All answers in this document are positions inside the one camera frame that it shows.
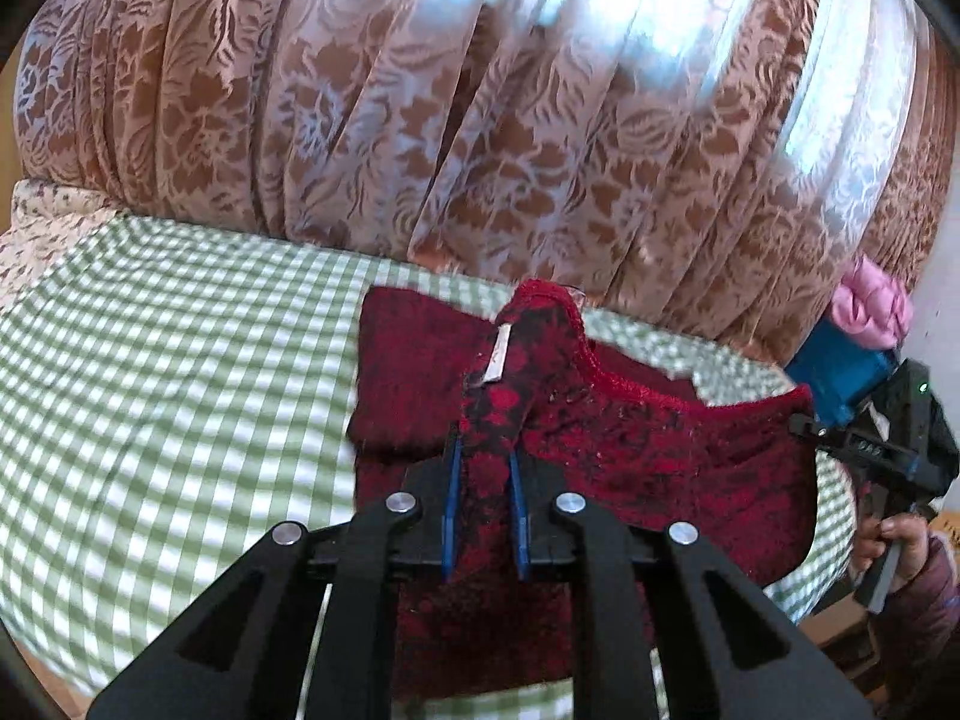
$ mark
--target pink fabric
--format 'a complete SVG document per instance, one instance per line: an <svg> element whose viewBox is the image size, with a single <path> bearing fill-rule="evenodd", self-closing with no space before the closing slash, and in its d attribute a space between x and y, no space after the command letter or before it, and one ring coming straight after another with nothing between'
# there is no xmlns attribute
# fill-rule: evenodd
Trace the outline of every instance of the pink fabric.
<svg viewBox="0 0 960 720"><path fill-rule="evenodd" d="M834 290L830 319L865 349L893 349L910 332L913 302L899 279L860 255Z"/></svg>

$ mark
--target green gingham sheet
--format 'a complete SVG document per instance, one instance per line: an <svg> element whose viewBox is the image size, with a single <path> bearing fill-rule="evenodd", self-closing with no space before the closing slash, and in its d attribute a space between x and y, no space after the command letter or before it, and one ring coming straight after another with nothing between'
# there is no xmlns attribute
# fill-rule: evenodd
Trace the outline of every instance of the green gingham sheet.
<svg viewBox="0 0 960 720"><path fill-rule="evenodd" d="M0 314L0 616L95 693L284 519L353 512L360 306L373 284L493 317L509 287L152 218L81 241ZM600 310L587 333L728 404L774 368ZM844 570L847 477L817 461L808 559L767 592L793 619ZM397 717L569 717L570 683L397 707Z"/></svg>

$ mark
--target finger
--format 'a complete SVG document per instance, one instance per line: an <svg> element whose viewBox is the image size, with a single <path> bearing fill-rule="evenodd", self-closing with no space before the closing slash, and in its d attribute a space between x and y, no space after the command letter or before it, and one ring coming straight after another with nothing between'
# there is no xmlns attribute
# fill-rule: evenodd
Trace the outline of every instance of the finger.
<svg viewBox="0 0 960 720"><path fill-rule="evenodd" d="M876 560L886 551L887 545L883 541L861 541L853 547L856 557L860 557L861 560Z"/></svg>
<svg viewBox="0 0 960 720"><path fill-rule="evenodd" d="M880 538L880 521L876 517L865 517L860 521L856 534L861 538L870 538L875 541Z"/></svg>
<svg viewBox="0 0 960 720"><path fill-rule="evenodd" d="M871 563L882 555L887 549L883 541L866 541L858 538L853 544L853 555L851 556L851 565L856 571L866 571Z"/></svg>
<svg viewBox="0 0 960 720"><path fill-rule="evenodd" d="M862 555L853 555L850 558L851 568L857 574L862 574L864 571L870 568L870 566L873 564L874 562L870 560L870 557L863 557Z"/></svg>
<svg viewBox="0 0 960 720"><path fill-rule="evenodd" d="M916 544L926 538L926 520L917 514L897 514L880 523L880 534L890 541L901 539Z"/></svg>

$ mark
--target human hand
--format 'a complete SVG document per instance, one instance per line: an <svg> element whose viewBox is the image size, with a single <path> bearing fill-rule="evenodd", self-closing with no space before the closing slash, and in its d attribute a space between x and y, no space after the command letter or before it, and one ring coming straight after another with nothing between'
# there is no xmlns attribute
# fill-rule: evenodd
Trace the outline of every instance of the human hand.
<svg viewBox="0 0 960 720"><path fill-rule="evenodd" d="M893 593L917 576L926 565L929 550L926 520L915 514L898 514L882 522L876 517L862 520L853 538L853 569L863 572L870 568L874 560L887 551L887 541L904 543L896 565L896 575L890 584L890 592Z"/></svg>

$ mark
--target metal screw head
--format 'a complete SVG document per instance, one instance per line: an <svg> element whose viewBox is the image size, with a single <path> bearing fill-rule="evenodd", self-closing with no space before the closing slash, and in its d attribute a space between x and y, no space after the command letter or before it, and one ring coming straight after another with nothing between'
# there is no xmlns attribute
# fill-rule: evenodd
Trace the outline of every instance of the metal screw head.
<svg viewBox="0 0 960 720"><path fill-rule="evenodd" d="M387 508L394 514L406 514L416 506L416 498L410 493L394 493L387 498Z"/></svg>
<svg viewBox="0 0 960 720"><path fill-rule="evenodd" d="M587 499L579 493L560 493L557 508L564 514L579 514L587 507Z"/></svg>
<svg viewBox="0 0 960 720"><path fill-rule="evenodd" d="M296 522L281 522L272 532L274 541L283 547L296 544L303 534L304 531Z"/></svg>
<svg viewBox="0 0 960 720"><path fill-rule="evenodd" d="M700 537L700 532L689 522L674 522L667 533L678 544L692 544Z"/></svg>

